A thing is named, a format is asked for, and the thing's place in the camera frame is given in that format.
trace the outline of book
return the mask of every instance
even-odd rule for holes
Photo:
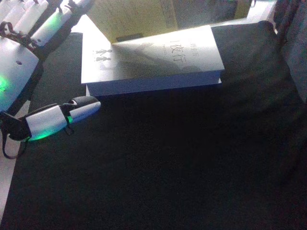
[[[92,96],[220,83],[224,70],[210,26],[111,44],[83,35],[82,80]]]
[[[111,43],[245,18],[252,0],[96,0],[87,13]]]

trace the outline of robotic hand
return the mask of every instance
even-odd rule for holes
[[[94,0],[64,0],[33,32],[48,7],[46,0],[0,0],[0,129],[5,157],[7,135],[13,140],[36,140],[81,120],[100,107],[94,97],[77,97],[51,104],[20,119],[15,115],[43,73],[43,62],[69,35]]]

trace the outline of black tablecloth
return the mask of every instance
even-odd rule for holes
[[[3,229],[302,229],[307,116],[270,23],[213,28],[220,88],[100,98],[101,110],[31,142]],[[82,36],[45,63],[30,110],[84,95]]]

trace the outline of black cloth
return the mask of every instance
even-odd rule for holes
[[[304,104],[270,23],[213,28],[222,86],[100,98],[29,143],[1,229],[303,229]],[[51,55],[31,110],[84,95],[81,37]]]

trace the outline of white floor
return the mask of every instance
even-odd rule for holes
[[[256,5],[250,9],[246,19],[232,20],[224,23],[216,23],[211,26],[220,25],[230,25],[230,24],[247,24],[247,23],[257,23],[263,20],[272,21],[273,8],[275,6],[275,0],[257,1]],[[82,16],[79,23],[73,27],[72,32],[79,33],[91,33],[92,30],[96,30],[97,27],[93,22],[87,17],[87,15]],[[17,117],[21,117],[28,113],[30,102],[27,101],[21,108]],[[8,139],[7,141],[7,152],[17,153],[20,143]],[[0,150],[0,222],[2,220],[9,188],[12,181],[12,175],[15,167],[16,160],[9,160],[4,158],[2,150]]]

